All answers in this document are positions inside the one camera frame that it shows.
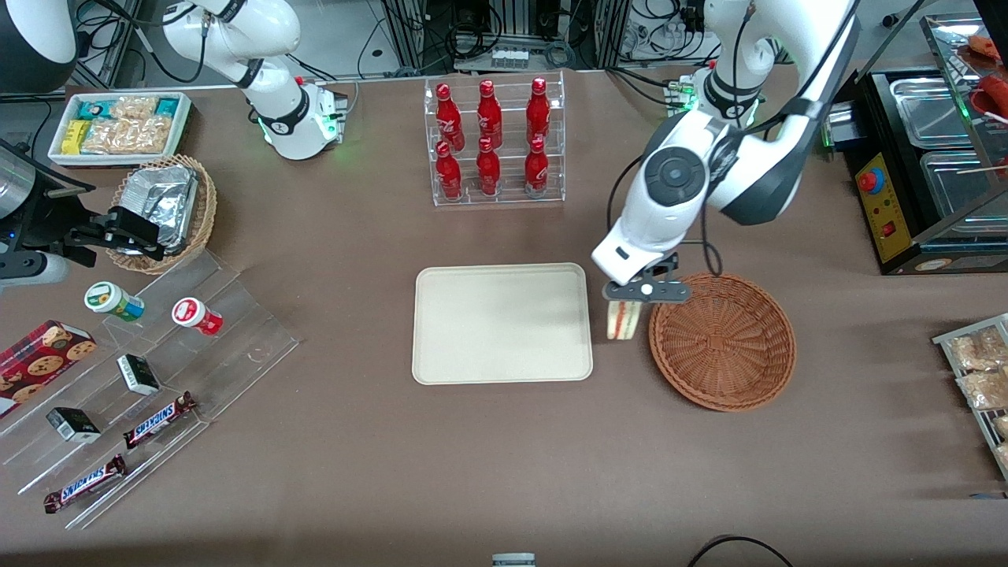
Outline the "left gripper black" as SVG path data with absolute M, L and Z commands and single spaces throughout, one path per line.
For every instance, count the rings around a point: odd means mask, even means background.
M 602 295 L 610 302 L 684 304 L 690 300 L 692 289 L 678 279 L 679 264 L 678 252 L 669 252 L 666 258 L 635 274 L 630 284 L 605 284 Z

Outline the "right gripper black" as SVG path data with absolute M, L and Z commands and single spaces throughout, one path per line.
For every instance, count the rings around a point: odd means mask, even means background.
M 109 209 L 108 230 L 97 217 L 76 196 L 32 196 L 14 210 L 14 249 L 48 251 L 66 244 L 126 249 L 154 261 L 165 258 L 165 248 L 158 242 L 137 240 L 159 236 L 161 229 L 154 222 L 124 207 Z

